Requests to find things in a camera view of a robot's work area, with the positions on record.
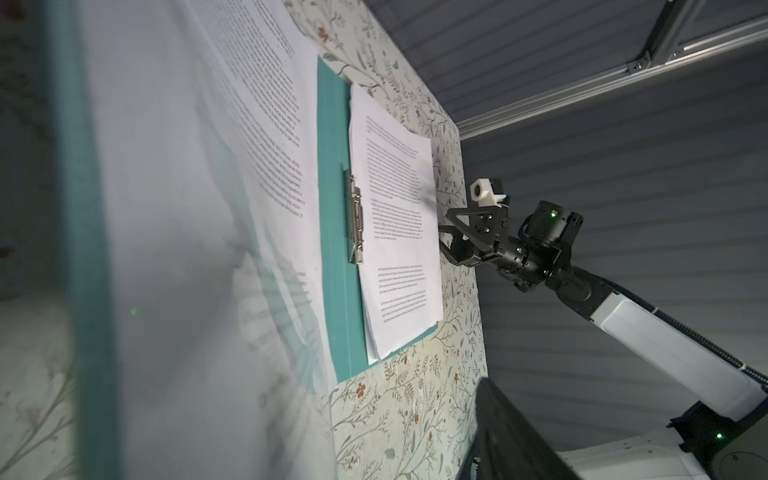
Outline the metal folder clip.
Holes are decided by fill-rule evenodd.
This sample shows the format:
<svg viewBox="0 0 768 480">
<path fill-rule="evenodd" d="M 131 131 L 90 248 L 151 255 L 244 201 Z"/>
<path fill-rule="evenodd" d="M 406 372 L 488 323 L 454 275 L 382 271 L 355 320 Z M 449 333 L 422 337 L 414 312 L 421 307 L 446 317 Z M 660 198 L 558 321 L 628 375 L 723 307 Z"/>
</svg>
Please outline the metal folder clip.
<svg viewBox="0 0 768 480">
<path fill-rule="evenodd" d="M 364 218 L 362 194 L 356 184 L 356 178 L 350 169 L 344 171 L 347 201 L 347 231 L 349 239 L 349 262 L 353 265 L 363 263 Z"/>
</svg>

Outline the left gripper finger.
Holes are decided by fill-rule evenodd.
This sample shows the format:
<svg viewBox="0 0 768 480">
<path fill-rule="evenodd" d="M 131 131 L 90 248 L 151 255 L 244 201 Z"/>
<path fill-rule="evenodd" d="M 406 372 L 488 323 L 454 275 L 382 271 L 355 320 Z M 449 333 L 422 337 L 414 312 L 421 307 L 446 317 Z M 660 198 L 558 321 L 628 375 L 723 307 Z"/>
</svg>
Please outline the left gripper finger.
<svg viewBox="0 0 768 480">
<path fill-rule="evenodd" d="M 475 405 L 477 432 L 459 479 L 579 478 L 491 379 L 479 381 Z"/>
</svg>

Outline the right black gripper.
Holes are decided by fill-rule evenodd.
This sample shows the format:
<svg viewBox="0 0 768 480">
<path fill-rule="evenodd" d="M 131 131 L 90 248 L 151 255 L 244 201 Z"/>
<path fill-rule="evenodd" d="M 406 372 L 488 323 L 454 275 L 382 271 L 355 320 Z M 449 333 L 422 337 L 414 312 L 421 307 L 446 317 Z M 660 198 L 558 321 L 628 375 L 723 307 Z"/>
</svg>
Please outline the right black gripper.
<svg viewBox="0 0 768 480">
<path fill-rule="evenodd" d="M 523 293 L 543 284 L 558 291 L 568 284 L 572 247 L 583 225 L 581 214 L 541 201 L 515 236 L 508 221 L 498 226 L 497 207 L 452 208 L 439 226 L 439 248 L 455 266 L 494 265 Z"/>
</svg>

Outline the teal paper folder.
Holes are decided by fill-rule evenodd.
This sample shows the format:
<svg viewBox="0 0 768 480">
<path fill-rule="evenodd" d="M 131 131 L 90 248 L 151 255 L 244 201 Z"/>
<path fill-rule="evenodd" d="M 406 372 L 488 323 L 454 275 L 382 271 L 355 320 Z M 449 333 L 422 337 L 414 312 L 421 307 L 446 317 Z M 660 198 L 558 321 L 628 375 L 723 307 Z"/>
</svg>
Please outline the teal paper folder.
<svg viewBox="0 0 768 480">
<path fill-rule="evenodd" d="M 82 479 L 122 479 L 111 268 L 88 81 L 82 61 L 72 54 L 52 60 L 51 68 L 65 284 L 73 315 L 77 465 Z M 357 269 L 349 261 L 351 208 L 342 174 L 350 163 L 350 84 L 323 61 L 317 63 L 317 74 L 324 300 L 333 365 L 347 380 L 368 367 Z"/>
</svg>

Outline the floral table mat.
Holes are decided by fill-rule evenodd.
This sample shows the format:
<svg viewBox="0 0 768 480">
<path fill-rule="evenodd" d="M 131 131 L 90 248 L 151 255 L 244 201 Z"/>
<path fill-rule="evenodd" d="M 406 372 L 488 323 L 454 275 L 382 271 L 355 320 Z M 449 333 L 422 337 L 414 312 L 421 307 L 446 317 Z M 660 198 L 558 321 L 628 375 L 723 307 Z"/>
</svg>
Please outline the floral table mat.
<svg viewBox="0 0 768 480">
<path fill-rule="evenodd" d="M 82 479 L 51 62 L 82 61 L 74 1 L 1 5 L 1 475 Z M 447 318 L 328 396 L 333 479 L 453 479 L 486 372 L 476 280 L 443 268 Z"/>
</svg>

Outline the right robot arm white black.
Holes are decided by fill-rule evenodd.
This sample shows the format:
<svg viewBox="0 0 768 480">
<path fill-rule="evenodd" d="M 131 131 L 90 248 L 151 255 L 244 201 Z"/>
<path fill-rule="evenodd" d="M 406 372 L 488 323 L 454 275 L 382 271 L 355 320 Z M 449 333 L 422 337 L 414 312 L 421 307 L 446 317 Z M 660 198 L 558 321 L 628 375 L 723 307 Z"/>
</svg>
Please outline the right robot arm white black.
<svg viewBox="0 0 768 480">
<path fill-rule="evenodd" d="M 615 282 L 575 267 L 580 214 L 541 202 L 516 235 L 508 204 L 453 208 L 440 232 L 454 265 L 490 264 L 522 291 L 545 285 L 569 309 L 696 396 L 661 430 L 558 452 L 489 379 L 476 391 L 478 429 L 463 479 L 763 479 L 767 378 Z"/>
</svg>

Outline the printed paper sheet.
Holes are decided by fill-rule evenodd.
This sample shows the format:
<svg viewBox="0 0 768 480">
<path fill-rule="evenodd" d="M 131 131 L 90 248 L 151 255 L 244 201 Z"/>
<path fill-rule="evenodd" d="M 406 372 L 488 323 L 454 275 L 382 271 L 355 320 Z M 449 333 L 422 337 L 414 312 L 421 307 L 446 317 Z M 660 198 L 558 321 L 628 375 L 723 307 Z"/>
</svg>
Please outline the printed paper sheet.
<svg viewBox="0 0 768 480">
<path fill-rule="evenodd" d="M 432 148 L 358 84 L 350 113 L 363 220 L 358 272 L 369 343 L 384 360 L 444 318 Z"/>
<path fill-rule="evenodd" d="M 280 1 L 81 1 L 126 479 L 333 479 L 318 52 Z"/>
</svg>

